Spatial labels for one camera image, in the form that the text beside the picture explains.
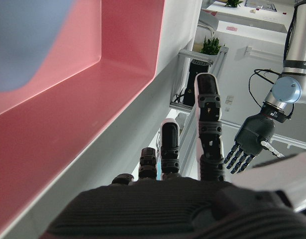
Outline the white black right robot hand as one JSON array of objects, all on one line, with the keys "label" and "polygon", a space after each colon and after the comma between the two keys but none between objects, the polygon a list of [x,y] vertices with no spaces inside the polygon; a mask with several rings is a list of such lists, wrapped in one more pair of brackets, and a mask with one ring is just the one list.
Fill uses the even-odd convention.
[{"label": "white black right robot hand", "polygon": [[139,178],[120,174],[81,192],[53,220],[44,239],[306,239],[306,215],[282,191],[254,191],[224,178],[220,96],[214,75],[195,89],[202,153],[200,179],[179,173],[179,127],[161,126],[162,180],[153,148],[141,151]]}]

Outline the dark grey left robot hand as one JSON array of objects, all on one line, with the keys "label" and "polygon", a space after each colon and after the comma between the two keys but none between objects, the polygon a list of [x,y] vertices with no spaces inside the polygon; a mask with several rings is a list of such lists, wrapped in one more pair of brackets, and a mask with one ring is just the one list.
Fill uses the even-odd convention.
[{"label": "dark grey left robot hand", "polygon": [[248,117],[234,139],[234,146],[224,160],[231,174],[242,172],[264,149],[276,157],[284,155],[277,151],[269,140],[275,131],[274,121],[259,113]]}]

